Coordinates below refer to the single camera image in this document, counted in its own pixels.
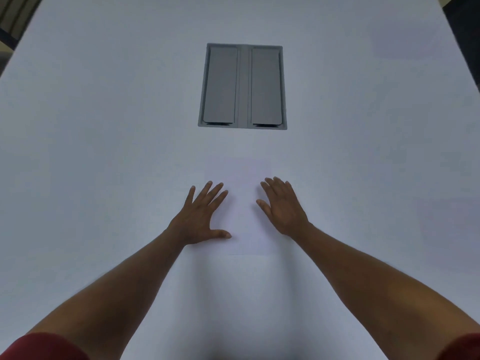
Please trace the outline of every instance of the white tabletop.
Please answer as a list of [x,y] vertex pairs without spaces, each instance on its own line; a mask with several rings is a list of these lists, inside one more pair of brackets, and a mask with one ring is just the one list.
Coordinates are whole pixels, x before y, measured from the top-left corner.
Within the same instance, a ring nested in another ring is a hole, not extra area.
[[[207,43],[283,46],[287,130],[197,126]],[[44,0],[0,79],[0,351],[222,179],[237,246],[187,248],[123,358],[384,359],[264,172],[480,321],[479,115],[437,0]]]

